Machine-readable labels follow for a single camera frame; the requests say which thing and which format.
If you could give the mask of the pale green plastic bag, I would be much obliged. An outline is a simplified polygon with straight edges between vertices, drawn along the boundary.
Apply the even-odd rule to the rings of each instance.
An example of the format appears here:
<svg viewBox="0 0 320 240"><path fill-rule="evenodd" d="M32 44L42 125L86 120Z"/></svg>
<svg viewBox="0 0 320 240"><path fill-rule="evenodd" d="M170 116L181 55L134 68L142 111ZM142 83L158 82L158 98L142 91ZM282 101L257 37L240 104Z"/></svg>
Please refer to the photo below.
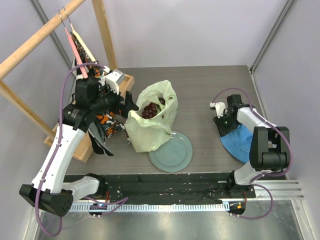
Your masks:
<svg viewBox="0 0 320 240"><path fill-rule="evenodd" d="M165 105L158 98L164 98ZM153 118L144 119L142 111L150 103L158 104L160 112ZM155 151L170 139L178 112L177 94L169 80L159 81L139 94L136 105L139 110L131 110L124 124L130 142L138 153Z"/></svg>

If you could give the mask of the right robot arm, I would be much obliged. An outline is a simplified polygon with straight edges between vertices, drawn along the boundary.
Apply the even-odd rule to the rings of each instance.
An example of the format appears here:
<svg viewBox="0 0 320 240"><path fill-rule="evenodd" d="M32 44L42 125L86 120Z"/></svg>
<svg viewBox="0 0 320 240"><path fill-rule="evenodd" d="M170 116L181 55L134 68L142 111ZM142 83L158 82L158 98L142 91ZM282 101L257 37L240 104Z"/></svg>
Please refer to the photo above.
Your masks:
<svg viewBox="0 0 320 240"><path fill-rule="evenodd" d="M252 189L255 180L265 175L280 174L291 160L290 132L287 127L268 122L239 94L227 102L211 102L213 118L220 141L228 153L243 166L232 171L224 190L233 198L242 197Z"/></svg>

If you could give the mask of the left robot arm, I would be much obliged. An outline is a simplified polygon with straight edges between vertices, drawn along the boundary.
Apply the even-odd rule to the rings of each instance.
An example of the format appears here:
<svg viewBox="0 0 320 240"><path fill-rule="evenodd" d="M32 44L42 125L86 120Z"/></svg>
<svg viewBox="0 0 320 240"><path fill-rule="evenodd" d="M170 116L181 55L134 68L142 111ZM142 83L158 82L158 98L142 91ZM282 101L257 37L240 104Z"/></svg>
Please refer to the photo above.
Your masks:
<svg viewBox="0 0 320 240"><path fill-rule="evenodd" d="M110 84L102 85L92 76L76 81L74 100L60 114L55 139L40 171L31 184L23 184L19 190L36 210L58 217L65 216L75 201L90 195L100 200L106 195L105 179L93 173L64 183L73 154L86 133L90 133L102 153L113 155L98 130L97 114L107 111L127 118L129 111L139 109L130 91L122 96Z"/></svg>

